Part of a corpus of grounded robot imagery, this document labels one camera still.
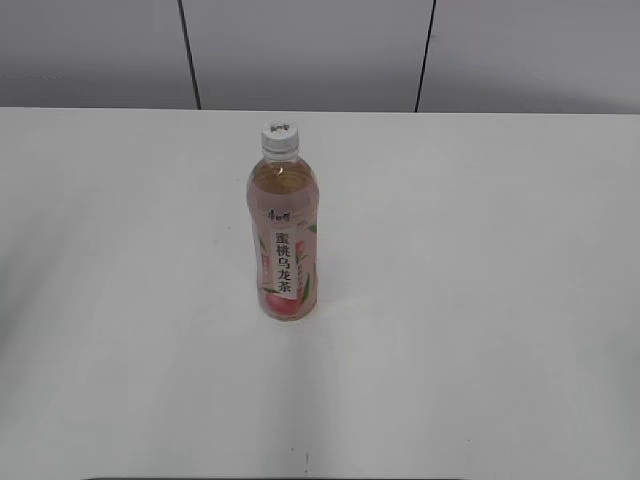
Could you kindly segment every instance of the pink label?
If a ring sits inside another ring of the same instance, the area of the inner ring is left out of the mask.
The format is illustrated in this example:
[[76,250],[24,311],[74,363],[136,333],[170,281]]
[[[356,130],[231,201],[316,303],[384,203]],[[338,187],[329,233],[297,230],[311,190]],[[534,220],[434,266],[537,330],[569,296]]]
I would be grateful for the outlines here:
[[278,315],[295,315],[316,294],[316,212],[270,208],[254,217],[258,288]]

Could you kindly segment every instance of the white bottle cap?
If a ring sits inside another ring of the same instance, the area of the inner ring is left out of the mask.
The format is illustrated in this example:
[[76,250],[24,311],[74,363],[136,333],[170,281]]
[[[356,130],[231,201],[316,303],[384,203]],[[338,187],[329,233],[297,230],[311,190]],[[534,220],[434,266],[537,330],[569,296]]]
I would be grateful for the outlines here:
[[276,155],[297,152],[300,145],[298,127],[289,122],[269,122],[262,129],[262,149]]

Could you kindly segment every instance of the white table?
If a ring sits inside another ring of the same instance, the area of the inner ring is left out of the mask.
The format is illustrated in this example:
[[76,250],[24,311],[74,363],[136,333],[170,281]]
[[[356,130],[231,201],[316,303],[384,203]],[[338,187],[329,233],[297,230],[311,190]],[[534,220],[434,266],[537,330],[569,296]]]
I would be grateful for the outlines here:
[[[298,122],[317,308],[245,181]],[[0,110],[0,478],[640,478],[640,117]]]

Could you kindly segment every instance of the white wall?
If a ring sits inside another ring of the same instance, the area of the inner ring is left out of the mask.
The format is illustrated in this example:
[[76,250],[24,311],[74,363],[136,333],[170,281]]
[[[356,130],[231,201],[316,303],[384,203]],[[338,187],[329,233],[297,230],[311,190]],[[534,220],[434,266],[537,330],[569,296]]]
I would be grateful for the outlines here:
[[420,107],[640,113],[640,0],[441,0]]
[[0,0],[0,106],[194,108],[175,0]]
[[203,108],[413,111],[431,0],[185,0]]

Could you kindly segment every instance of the peach oolong tea bottle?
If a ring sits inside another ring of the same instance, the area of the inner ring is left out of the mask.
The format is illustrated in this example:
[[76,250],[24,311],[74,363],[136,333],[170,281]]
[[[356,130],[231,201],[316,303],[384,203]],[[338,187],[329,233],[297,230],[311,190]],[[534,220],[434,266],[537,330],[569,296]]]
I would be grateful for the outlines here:
[[258,299],[262,309],[278,320],[304,317],[317,297],[318,184],[298,147],[294,124],[267,124],[262,131],[264,157],[247,184]]

